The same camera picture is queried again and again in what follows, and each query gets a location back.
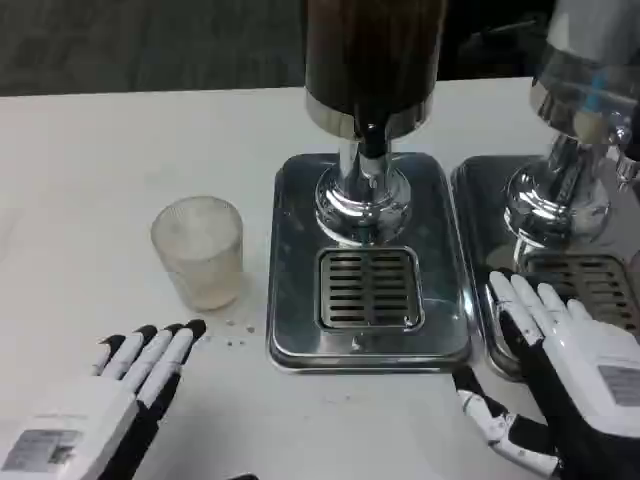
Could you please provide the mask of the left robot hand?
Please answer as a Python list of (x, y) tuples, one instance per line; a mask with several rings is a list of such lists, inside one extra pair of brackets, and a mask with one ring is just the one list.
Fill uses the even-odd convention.
[(38, 400), (1, 453), (2, 478), (133, 478), (206, 331), (193, 319), (102, 340), (89, 374)]

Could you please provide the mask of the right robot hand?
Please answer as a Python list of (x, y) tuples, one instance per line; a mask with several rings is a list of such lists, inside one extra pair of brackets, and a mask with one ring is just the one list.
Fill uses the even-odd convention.
[(639, 476), (639, 341), (596, 320), (546, 282), (494, 270), (503, 338), (545, 420), (487, 395), (469, 366), (453, 382), (464, 414), (496, 454), (543, 479)]

